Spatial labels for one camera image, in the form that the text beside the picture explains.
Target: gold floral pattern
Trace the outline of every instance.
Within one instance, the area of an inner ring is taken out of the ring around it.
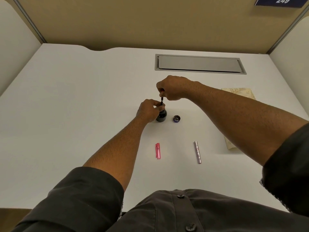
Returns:
[[[252,93],[252,90],[249,89],[249,88],[222,88],[222,90],[256,100],[254,94]],[[226,137],[224,137],[224,139],[225,139],[226,147],[227,147],[228,150],[233,149],[233,148],[237,148]]]

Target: blue sign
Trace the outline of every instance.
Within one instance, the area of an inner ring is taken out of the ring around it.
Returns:
[[[308,0],[257,0],[255,5],[302,8]]]

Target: shirt sleeve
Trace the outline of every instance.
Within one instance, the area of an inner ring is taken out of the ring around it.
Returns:
[[[73,169],[12,232],[106,231],[118,219],[124,190],[110,174]]]
[[[289,211],[309,217],[309,124],[269,158],[261,184]]]

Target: black shirt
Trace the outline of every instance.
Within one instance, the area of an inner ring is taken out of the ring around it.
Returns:
[[[309,231],[309,124],[270,157],[261,184],[291,212],[189,189],[156,191],[119,218],[120,183],[101,170],[78,167],[13,232]]]

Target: black button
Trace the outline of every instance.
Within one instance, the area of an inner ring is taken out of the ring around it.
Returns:
[[[186,226],[187,231],[195,231],[196,230],[196,225],[194,223],[191,223]]]

